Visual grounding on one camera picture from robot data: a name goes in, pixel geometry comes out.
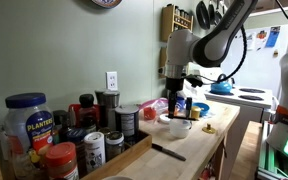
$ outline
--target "white bowl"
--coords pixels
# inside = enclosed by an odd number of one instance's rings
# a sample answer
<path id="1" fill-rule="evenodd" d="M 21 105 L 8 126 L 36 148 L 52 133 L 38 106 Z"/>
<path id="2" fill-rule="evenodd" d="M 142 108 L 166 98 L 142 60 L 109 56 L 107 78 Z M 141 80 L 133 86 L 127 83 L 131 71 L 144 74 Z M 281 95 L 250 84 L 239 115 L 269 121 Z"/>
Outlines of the white bowl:
<path id="1" fill-rule="evenodd" d="M 190 128 L 190 121 L 181 119 L 171 119 L 170 121 L 170 133 L 177 138 L 185 138 Z"/>

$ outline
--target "white refrigerator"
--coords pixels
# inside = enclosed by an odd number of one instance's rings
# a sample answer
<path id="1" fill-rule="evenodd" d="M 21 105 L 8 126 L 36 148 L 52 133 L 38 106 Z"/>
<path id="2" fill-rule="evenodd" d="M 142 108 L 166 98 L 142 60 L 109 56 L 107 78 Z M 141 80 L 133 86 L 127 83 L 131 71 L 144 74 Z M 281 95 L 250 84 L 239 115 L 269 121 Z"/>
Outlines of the white refrigerator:
<path id="1" fill-rule="evenodd" d="M 280 59 L 288 52 L 288 24 L 247 29 L 247 54 L 241 69 L 233 76 L 235 84 L 251 88 L 271 89 L 280 96 Z M 243 55 L 242 33 L 238 32 L 221 64 L 223 73 L 230 74 Z"/>

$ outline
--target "plate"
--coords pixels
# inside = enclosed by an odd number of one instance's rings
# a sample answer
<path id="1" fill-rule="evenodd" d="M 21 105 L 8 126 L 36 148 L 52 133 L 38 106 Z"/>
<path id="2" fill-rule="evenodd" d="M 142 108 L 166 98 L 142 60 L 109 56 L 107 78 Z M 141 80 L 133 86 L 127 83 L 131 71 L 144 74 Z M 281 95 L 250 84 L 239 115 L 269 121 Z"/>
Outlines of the plate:
<path id="1" fill-rule="evenodd" d="M 118 4 L 120 4 L 120 2 L 122 0 L 92 0 L 95 4 L 102 6 L 104 8 L 114 8 L 115 6 L 117 6 Z"/>

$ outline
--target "planters jar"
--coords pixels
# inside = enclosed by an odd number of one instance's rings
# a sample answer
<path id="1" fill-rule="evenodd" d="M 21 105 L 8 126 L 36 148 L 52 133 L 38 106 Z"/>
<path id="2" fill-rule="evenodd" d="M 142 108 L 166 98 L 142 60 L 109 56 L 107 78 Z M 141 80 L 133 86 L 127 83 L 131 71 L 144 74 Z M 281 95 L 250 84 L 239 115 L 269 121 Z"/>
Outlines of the planters jar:
<path id="1" fill-rule="evenodd" d="M 7 97 L 9 108 L 5 132 L 12 149 L 11 158 L 17 179 L 47 179 L 44 157 L 53 146 L 53 119 L 43 93 Z"/>

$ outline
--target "kitchen knife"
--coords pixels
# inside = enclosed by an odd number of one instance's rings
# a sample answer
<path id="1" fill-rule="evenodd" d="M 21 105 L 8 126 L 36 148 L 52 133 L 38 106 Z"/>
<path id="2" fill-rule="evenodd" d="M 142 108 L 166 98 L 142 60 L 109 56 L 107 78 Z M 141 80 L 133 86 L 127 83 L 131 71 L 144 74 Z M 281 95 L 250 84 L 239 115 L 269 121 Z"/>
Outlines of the kitchen knife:
<path id="1" fill-rule="evenodd" d="M 177 153 L 174 152 L 174 151 L 165 149 L 165 148 L 163 148 L 162 146 L 160 146 L 160 145 L 158 145 L 158 144 L 152 143 L 152 148 L 153 148 L 153 149 L 156 149 L 156 150 L 158 150 L 158 151 L 160 151 L 160 152 L 163 152 L 163 153 L 165 153 L 165 154 L 168 154 L 168 155 L 170 155 L 170 156 L 172 156 L 172 157 L 175 157 L 175 158 L 177 158 L 177 159 L 179 159 L 179 160 L 181 160 L 181 161 L 186 161 L 186 158 L 185 158 L 185 157 L 177 154 Z"/>

